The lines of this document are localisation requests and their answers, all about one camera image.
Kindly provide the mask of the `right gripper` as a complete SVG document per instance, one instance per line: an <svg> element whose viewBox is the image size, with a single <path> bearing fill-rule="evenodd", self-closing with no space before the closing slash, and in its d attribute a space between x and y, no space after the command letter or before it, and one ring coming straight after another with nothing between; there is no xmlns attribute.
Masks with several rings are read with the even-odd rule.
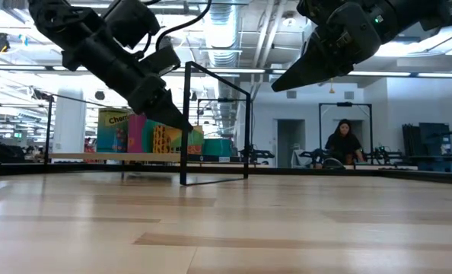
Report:
<svg viewBox="0 0 452 274"><path fill-rule="evenodd" d="M301 57L272 83L274 92L345 76L420 22L420 2L412 0L301 1L297 10L316 27Z"/></svg>

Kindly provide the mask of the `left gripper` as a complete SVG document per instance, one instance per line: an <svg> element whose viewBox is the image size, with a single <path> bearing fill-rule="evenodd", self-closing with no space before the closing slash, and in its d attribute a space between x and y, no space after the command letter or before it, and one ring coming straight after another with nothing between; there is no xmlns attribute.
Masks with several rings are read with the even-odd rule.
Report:
<svg viewBox="0 0 452 274"><path fill-rule="evenodd" d="M193 129L174 105L161 78L180 66L172 46L160 48L138 61L109 37L91 36L81 45L81 64L125 98L134 112L176 129L187 132Z"/></svg>

